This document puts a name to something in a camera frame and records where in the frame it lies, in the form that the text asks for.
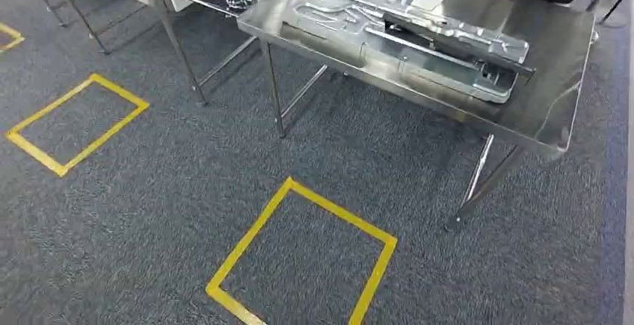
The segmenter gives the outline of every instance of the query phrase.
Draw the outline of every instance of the gray carpet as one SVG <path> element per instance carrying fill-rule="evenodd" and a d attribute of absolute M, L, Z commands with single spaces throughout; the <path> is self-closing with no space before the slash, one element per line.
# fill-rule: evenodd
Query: gray carpet
<path fill-rule="evenodd" d="M 80 7 L 105 25 L 136 5 Z M 63 178 L 0 139 L 0 324 L 239 324 L 205 286 L 288 176 L 397 237 L 368 324 L 622 324 L 629 26 L 591 51 L 569 153 L 526 157 L 450 235 L 474 131 L 327 73 L 281 140 L 257 47 L 200 108 L 156 21 L 142 10 L 106 33 L 117 51 L 104 56 L 40 0 L 0 0 L 0 22 L 26 38 L 0 56 L 0 129 L 92 72 L 150 103 Z M 198 7 L 176 29 L 197 72 L 247 37 Z M 274 63 L 286 100 L 318 68 L 279 49 Z M 62 161 L 130 109 L 91 85 L 23 134 Z M 269 324 L 343 324 L 380 250 L 290 195 L 222 288 Z"/>

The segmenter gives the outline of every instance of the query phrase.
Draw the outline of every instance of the yellow tape square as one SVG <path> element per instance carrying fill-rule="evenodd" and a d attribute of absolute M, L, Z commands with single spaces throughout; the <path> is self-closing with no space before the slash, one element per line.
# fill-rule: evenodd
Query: yellow tape square
<path fill-rule="evenodd" d="M 135 108 L 132 112 L 130 112 L 130 114 L 125 116 L 121 121 L 115 123 L 114 126 L 110 127 L 109 130 L 107 130 L 104 134 L 102 134 L 97 139 L 95 139 L 91 144 L 88 145 L 88 147 L 86 147 L 83 151 L 77 154 L 73 159 L 68 161 L 68 163 L 59 164 L 55 159 L 47 155 L 43 150 L 37 148 L 34 144 L 26 140 L 19 133 L 20 130 L 30 125 L 31 123 L 35 122 L 36 120 L 40 119 L 42 116 L 49 113 L 53 109 L 57 108 L 62 103 L 68 101 L 71 97 L 73 97 L 74 95 L 76 95 L 77 93 L 79 93 L 81 90 L 85 89 L 86 87 L 88 87 L 88 85 L 92 83 L 100 84 L 101 86 L 109 89 L 110 91 L 130 101 L 132 104 L 136 105 L 137 108 Z M 113 84 L 112 82 L 106 80 L 102 76 L 94 73 L 90 75 L 90 77 L 87 80 L 83 81 L 80 85 L 76 86 L 71 91 L 69 91 L 62 97 L 60 97 L 59 99 L 56 99 L 51 104 L 39 110 L 34 115 L 18 123 L 12 129 L 7 131 L 6 136 L 11 142 L 15 143 L 19 148 L 24 149 L 24 151 L 27 152 L 29 155 L 33 156 L 33 158 L 37 159 L 42 164 L 47 166 L 50 170 L 52 170 L 53 172 L 57 173 L 60 177 L 62 177 L 71 168 L 77 165 L 77 163 L 83 161 L 95 149 L 97 149 L 99 146 L 104 144 L 104 142 L 106 142 L 113 134 L 117 133 L 122 127 L 124 127 L 127 123 L 132 121 L 132 119 L 134 119 L 141 112 L 143 112 L 143 110 L 148 108 L 148 106 L 150 106 L 150 104 L 145 102 L 143 99 L 140 99 L 139 97 L 133 95 L 129 91 L 124 90 L 121 86 L 117 86 L 116 84 Z"/>
<path fill-rule="evenodd" d="M 262 229 L 268 218 L 271 217 L 277 206 L 282 202 L 282 199 L 285 195 L 287 195 L 289 191 L 294 191 L 295 193 L 324 208 L 335 216 L 342 218 L 343 220 L 356 226 L 365 233 L 371 235 L 379 241 L 382 241 L 385 244 L 383 250 L 381 250 L 381 254 L 378 256 L 374 268 L 372 269 L 372 274 L 368 278 L 366 286 L 363 288 L 357 304 L 354 306 L 352 315 L 348 319 L 349 325 L 361 324 L 363 316 L 366 314 L 366 311 L 368 310 L 368 307 L 370 305 L 370 301 L 372 300 L 378 284 L 383 277 L 383 273 L 385 272 L 387 263 L 390 262 L 390 257 L 392 256 L 392 253 L 396 248 L 396 238 L 394 238 L 390 234 L 387 234 L 385 231 L 373 226 L 372 224 L 367 223 L 365 220 L 357 217 L 351 212 L 346 211 L 344 208 L 332 203 L 330 200 L 325 199 L 324 197 L 314 193 L 310 189 L 294 181 L 291 177 L 289 177 L 282 184 L 282 187 L 280 187 L 276 194 L 273 195 L 273 198 L 268 201 L 268 204 L 266 205 L 266 207 L 264 207 L 264 210 L 258 216 L 255 223 L 242 237 L 242 239 L 240 239 L 240 241 L 236 244 L 236 247 L 232 250 L 227 259 L 225 259 L 224 263 L 218 268 L 218 271 L 216 271 L 216 274 L 214 274 L 214 276 L 206 286 L 205 290 L 207 294 L 214 300 L 218 301 L 222 306 L 225 307 L 225 309 L 229 310 L 245 324 L 266 325 L 264 321 L 260 320 L 257 316 L 247 310 L 247 308 L 240 304 L 236 299 L 231 297 L 231 295 L 223 291 L 220 288 L 220 284 L 227 277 L 242 253 L 247 249 L 251 241 L 255 238 L 256 234 Z"/>
<path fill-rule="evenodd" d="M 12 28 L 3 24 L 2 22 L 0 22 L 0 32 L 8 34 L 9 36 L 11 36 L 11 38 L 13 38 L 13 40 L 10 43 L 6 45 L 0 45 L 0 54 L 2 52 L 7 51 L 8 49 L 11 49 L 17 46 L 17 44 L 24 41 L 24 37 L 18 31 L 13 30 Z"/>

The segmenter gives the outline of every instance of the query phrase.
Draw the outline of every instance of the yellow floor marking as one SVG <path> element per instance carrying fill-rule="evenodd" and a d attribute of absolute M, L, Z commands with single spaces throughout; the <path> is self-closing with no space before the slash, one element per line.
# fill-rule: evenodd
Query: yellow floor marking
<path fill-rule="evenodd" d="M 0 54 L 24 41 L 24 37 L 18 31 L 13 30 L 2 22 L 0 22 L 0 32 L 4 32 L 5 34 L 8 34 L 13 38 L 13 41 L 8 43 L 7 45 L 0 45 Z"/>
<path fill-rule="evenodd" d="M 112 91 L 112 92 L 116 93 L 117 95 L 123 97 L 124 99 L 130 101 L 132 104 L 136 105 L 137 108 L 135 108 L 130 114 L 125 116 L 122 120 L 120 120 L 119 122 L 115 123 L 114 126 L 112 126 L 109 130 L 107 130 L 103 135 L 98 137 L 92 143 L 90 143 L 86 147 L 86 149 L 82 150 L 73 159 L 68 161 L 68 163 L 59 164 L 55 159 L 53 159 L 51 156 L 47 155 L 43 150 L 37 148 L 34 144 L 32 144 L 31 142 L 26 140 L 19 133 L 26 126 L 28 126 L 31 123 L 35 122 L 36 120 L 40 119 L 42 116 L 44 116 L 45 114 L 49 113 L 53 109 L 57 108 L 62 103 L 68 101 L 71 97 L 73 97 L 77 93 L 81 92 L 81 90 L 85 89 L 86 87 L 88 87 L 88 85 L 90 85 L 92 83 L 97 83 L 97 84 L 102 85 L 103 87 L 109 89 L 110 91 Z M 143 112 L 143 110 L 148 108 L 148 106 L 150 106 L 150 104 L 145 102 L 143 99 L 138 98 L 137 96 L 133 95 L 129 91 L 124 90 L 122 87 L 117 86 L 116 84 L 113 84 L 112 82 L 106 80 L 102 76 L 97 75 L 96 73 L 94 73 L 94 74 L 90 75 L 90 77 L 87 80 L 83 81 L 81 84 L 79 84 L 78 86 L 74 87 L 71 91 L 69 91 L 68 93 L 66 93 L 65 95 L 60 97 L 59 99 L 56 99 L 55 101 L 53 101 L 49 105 L 47 105 L 45 108 L 42 108 L 41 110 L 39 110 L 38 112 L 36 112 L 32 116 L 27 117 L 25 120 L 23 120 L 22 122 L 20 122 L 17 125 L 15 125 L 12 129 L 7 131 L 6 136 L 11 142 L 15 143 L 19 148 L 23 149 L 25 152 L 27 152 L 33 158 L 37 159 L 42 164 L 44 164 L 46 167 L 48 167 L 50 170 L 52 170 L 53 172 L 57 173 L 60 177 L 62 177 L 66 173 L 68 173 L 68 171 L 71 168 L 73 168 L 75 165 L 77 165 L 77 163 L 83 161 L 95 149 L 97 149 L 99 146 L 104 144 L 104 142 L 106 142 L 113 134 L 117 133 L 119 130 L 121 130 L 122 127 L 124 127 L 132 119 L 134 119 L 141 112 Z"/>
<path fill-rule="evenodd" d="M 370 305 L 370 301 L 372 300 L 378 284 L 383 277 L 383 273 L 385 272 L 387 263 L 390 261 L 390 257 L 392 256 L 392 253 L 396 248 L 396 238 L 386 233 L 385 231 L 373 226 L 372 224 L 367 223 L 365 220 L 357 217 L 351 212 L 346 211 L 344 208 L 332 203 L 330 200 L 316 194 L 303 185 L 297 183 L 291 177 L 287 178 L 280 189 L 276 192 L 276 194 L 273 195 L 273 198 L 271 198 L 268 204 L 264 207 L 264 210 L 258 216 L 255 223 L 242 237 L 242 239 L 236 244 L 236 247 L 232 250 L 227 259 L 220 266 L 220 268 L 218 268 L 218 271 L 216 271 L 216 274 L 214 274 L 214 276 L 206 286 L 207 294 L 214 300 L 218 301 L 222 306 L 233 313 L 238 319 L 242 320 L 245 324 L 265 324 L 264 321 L 260 320 L 257 316 L 249 312 L 242 304 L 231 297 L 231 295 L 223 291 L 220 288 L 220 284 L 223 282 L 225 277 L 227 277 L 227 274 L 229 274 L 242 253 L 244 253 L 251 241 L 255 238 L 256 234 L 262 229 L 268 218 L 271 217 L 275 209 L 282 202 L 282 199 L 285 195 L 287 195 L 289 191 L 294 191 L 295 193 L 326 209 L 337 217 L 340 217 L 348 223 L 363 230 L 372 237 L 377 238 L 378 240 L 385 243 L 383 250 L 381 250 L 381 254 L 378 256 L 378 260 L 374 268 L 372 269 L 372 274 L 370 274 L 370 277 L 366 282 L 366 286 L 365 288 L 363 288 L 363 292 L 361 293 L 357 304 L 354 306 L 352 315 L 348 319 L 348 324 L 350 325 L 361 324 L 363 316 L 365 315 L 368 306 Z"/>

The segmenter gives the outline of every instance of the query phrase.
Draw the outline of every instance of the yellow tape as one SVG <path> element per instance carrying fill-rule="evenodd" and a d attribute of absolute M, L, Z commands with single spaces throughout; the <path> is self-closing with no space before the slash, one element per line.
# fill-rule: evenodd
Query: yellow tape
<path fill-rule="evenodd" d="M 385 243 L 385 246 L 378 257 L 375 267 L 372 270 L 372 274 L 368 278 L 366 287 L 363 289 L 363 292 L 361 293 L 361 296 L 357 301 L 357 305 L 354 306 L 352 316 L 348 320 L 348 324 L 350 325 L 361 324 L 361 320 L 363 320 L 363 316 L 366 314 L 368 306 L 370 305 L 370 300 L 372 300 L 372 297 L 374 297 L 375 291 L 378 287 L 378 283 L 381 281 L 381 278 L 383 277 L 383 272 L 385 271 L 387 263 L 390 261 L 390 257 L 392 256 L 392 252 L 396 247 L 396 238 L 366 222 L 365 220 L 357 217 L 351 212 L 346 211 L 344 208 L 341 208 L 340 206 L 332 203 L 330 200 L 316 194 L 303 185 L 300 185 L 297 182 L 294 184 L 293 190 L 306 199 L 310 200 L 311 202 L 320 205 L 322 208 L 326 209 L 330 213 L 335 214 L 337 217 L 342 218 L 348 223 L 370 234 L 372 237 L 377 238 L 378 240 Z"/>
<path fill-rule="evenodd" d="M 103 87 L 106 87 L 107 89 L 111 90 L 117 95 L 130 101 L 132 104 L 136 105 L 137 108 L 133 110 L 130 114 L 125 116 L 122 120 L 115 123 L 114 126 L 110 127 L 109 130 L 107 130 L 104 134 L 102 134 L 97 139 L 95 139 L 92 143 L 90 143 L 84 150 L 82 150 L 79 154 L 73 157 L 73 159 L 68 161 L 68 163 L 59 164 L 55 159 L 47 155 L 43 150 L 37 148 L 37 146 L 29 142 L 22 135 L 19 134 L 19 131 L 24 129 L 26 126 L 40 119 L 42 116 L 49 113 L 53 109 L 57 108 L 62 103 L 68 101 L 68 99 L 70 99 L 77 93 L 81 92 L 83 89 L 85 89 L 88 85 L 92 84 L 93 82 L 96 82 L 97 84 L 101 84 Z M 113 84 L 112 82 L 106 80 L 100 75 L 92 74 L 87 80 L 83 81 L 81 84 L 74 87 L 72 90 L 64 94 L 59 99 L 56 99 L 55 101 L 47 105 L 45 108 L 42 108 L 41 110 L 39 110 L 32 116 L 27 117 L 25 120 L 15 125 L 12 129 L 7 131 L 6 136 L 11 142 L 15 143 L 19 148 L 23 149 L 33 158 L 40 161 L 50 170 L 57 173 L 59 176 L 64 176 L 71 168 L 73 168 L 79 162 L 83 161 L 86 157 L 89 156 L 89 154 L 91 154 L 95 149 L 97 149 L 99 146 L 104 144 L 104 142 L 106 142 L 113 134 L 121 130 L 122 127 L 124 127 L 127 123 L 132 121 L 132 119 L 138 116 L 141 112 L 143 112 L 149 106 L 150 106 L 149 103 L 145 102 L 143 99 L 138 98 L 137 96 L 133 95 L 129 91 L 124 90 L 122 87 L 117 86 L 116 84 Z"/>
<path fill-rule="evenodd" d="M 0 53 L 15 47 L 17 44 L 25 40 L 25 38 L 18 31 L 13 30 L 2 22 L 0 22 L 0 32 L 4 32 L 5 34 L 8 34 L 13 38 L 13 41 L 8 43 L 7 45 L 0 45 Z"/>
<path fill-rule="evenodd" d="M 390 257 L 396 248 L 396 238 L 392 235 L 386 233 L 385 231 L 373 226 L 370 223 L 367 223 L 365 220 L 357 217 L 349 211 L 346 211 L 344 208 L 332 203 L 330 200 L 325 199 L 324 197 L 316 194 L 310 189 L 304 187 L 303 185 L 295 182 L 291 177 L 287 178 L 286 181 L 282 184 L 280 189 L 276 192 L 275 195 L 271 198 L 268 204 L 264 207 L 262 213 L 258 216 L 255 223 L 251 226 L 251 228 L 247 231 L 247 233 L 242 237 L 242 239 L 236 244 L 236 247 L 229 254 L 227 259 L 223 262 L 223 264 L 218 268 L 218 271 L 214 274 L 212 279 L 206 286 L 207 294 L 218 301 L 225 309 L 229 310 L 233 313 L 238 319 L 242 320 L 247 325 L 262 325 L 265 324 L 262 320 L 260 320 L 257 316 L 249 312 L 242 304 L 240 304 L 237 300 L 231 297 L 227 292 L 220 289 L 220 284 L 227 277 L 227 274 L 231 271 L 233 266 L 236 264 L 242 253 L 247 249 L 253 238 L 255 238 L 256 234 L 262 229 L 268 218 L 271 217 L 275 209 L 278 207 L 284 196 L 289 192 L 294 191 L 295 193 L 303 196 L 304 198 L 310 200 L 311 202 L 319 205 L 320 207 L 326 209 L 330 213 L 336 215 L 337 217 L 342 218 L 348 223 L 356 226 L 357 228 L 363 230 L 364 232 L 370 234 L 372 237 L 377 238 L 380 241 L 385 243 L 383 250 L 381 250 L 381 254 L 378 256 L 378 260 L 372 269 L 372 273 L 366 282 L 366 286 L 363 288 L 363 291 L 357 301 L 357 304 L 354 306 L 354 310 L 352 312 L 351 317 L 348 319 L 348 324 L 357 325 L 361 324 L 363 320 L 363 316 L 366 314 L 368 310 L 369 304 L 374 297 L 376 289 L 378 287 L 381 278 L 387 268 L 387 264 L 390 262 Z"/>

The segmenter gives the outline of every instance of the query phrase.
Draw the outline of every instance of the floor marking square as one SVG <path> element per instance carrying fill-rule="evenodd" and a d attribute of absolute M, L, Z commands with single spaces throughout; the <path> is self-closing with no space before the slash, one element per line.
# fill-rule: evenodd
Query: floor marking square
<path fill-rule="evenodd" d="M 77 154 L 74 158 L 72 158 L 66 164 L 59 164 L 55 159 L 51 156 L 47 155 L 43 150 L 37 148 L 34 144 L 26 140 L 19 132 L 29 124 L 35 122 L 40 119 L 45 114 L 49 113 L 53 109 L 57 108 L 59 105 L 66 102 L 68 99 L 81 92 L 81 90 L 85 89 L 92 83 L 100 84 L 101 86 L 109 89 L 110 91 L 116 93 L 117 95 L 123 97 L 124 99 L 130 101 L 132 104 L 136 105 L 137 108 L 133 110 L 130 114 L 125 116 L 122 120 L 115 123 L 109 130 L 107 130 L 104 134 L 95 139 L 92 143 L 90 143 L 84 150 L 82 150 L 79 154 Z M 19 148 L 23 149 L 29 155 L 33 156 L 33 158 L 40 161 L 42 164 L 47 166 L 50 170 L 57 173 L 60 177 L 64 176 L 71 168 L 77 165 L 79 162 L 83 161 L 86 157 L 89 156 L 95 149 L 104 144 L 113 134 L 117 133 L 124 127 L 127 123 L 132 121 L 136 116 L 138 116 L 141 112 L 143 112 L 146 108 L 150 106 L 149 103 L 145 102 L 143 99 L 133 95 L 127 90 L 124 90 L 121 86 L 117 86 L 112 82 L 106 80 L 100 75 L 96 73 L 90 75 L 90 77 L 83 81 L 80 85 L 73 88 L 71 91 L 56 99 L 45 108 L 39 110 L 32 116 L 26 118 L 22 122 L 18 123 L 12 129 L 7 131 L 7 138 L 15 143 Z"/>
<path fill-rule="evenodd" d="M 17 44 L 25 40 L 25 38 L 18 31 L 13 30 L 8 25 L 3 24 L 2 22 L 0 22 L 0 32 L 8 34 L 13 39 L 6 45 L 0 45 L 0 54 L 9 49 L 12 49 L 13 47 L 17 46 Z"/>
<path fill-rule="evenodd" d="M 232 314 L 234 314 L 237 318 L 242 320 L 247 325 L 265 325 L 266 323 L 260 320 L 257 316 L 249 312 L 242 304 L 240 304 L 236 299 L 231 297 L 227 292 L 223 291 L 220 288 L 220 284 L 227 277 L 233 266 L 236 264 L 242 253 L 247 249 L 251 241 L 255 238 L 257 233 L 262 229 L 265 225 L 268 218 L 271 217 L 275 209 L 282 202 L 282 199 L 287 195 L 289 191 L 294 191 L 300 196 L 308 199 L 309 201 L 315 203 L 316 205 L 322 207 L 323 209 L 329 211 L 335 216 L 342 218 L 348 223 L 356 226 L 358 229 L 364 231 L 365 233 L 371 235 L 373 238 L 382 241 L 385 246 L 383 250 L 381 250 L 381 254 L 378 256 L 378 259 L 375 263 L 374 268 L 372 269 L 372 273 L 366 282 L 366 286 L 363 288 L 359 300 L 357 301 L 357 305 L 355 305 L 354 310 L 352 312 L 351 317 L 348 319 L 349 325 L 357 325 L 361 324 L 363 320 L 363 316 L 365 315 L 370 301 L 374 296 L 376 289 L 378 287 L 381 278 L 383 277 L 383 273 L 387 267 L 388 262 L 390 262 L 390 257 L 396 248 L 396 238 L 392 235 L 386 233 L 385 231 L 373 226 L 370 223 L 367 223 L 365 220 L 357 217 L 349 211 L 346 211 L 344 208 L 332 203 L 330 200 L 325 199 L 324 197 L 314 193 L 310 189 L 304 187 L 303 185 L 294 181 L 291 177 L 287 178 L 286 181 L 282 184 L 280 189 L 276 192 L 275 195 L 268 201 L 267 205 L 264 207 L 262 213 L 258 216 L 255 223 L 251 226 L 251 228 L 247 231 L 247 233 L 242 237 L 242 239 L 236 244 L 236 247 L 231 251 L 227 259 L 223 262 L 223 264 L 218 268 L 216 274 L 212 277 L 209 283 L 206 286 L 207 294 L 218 301 L 225 309 L 229 310 Z"/>

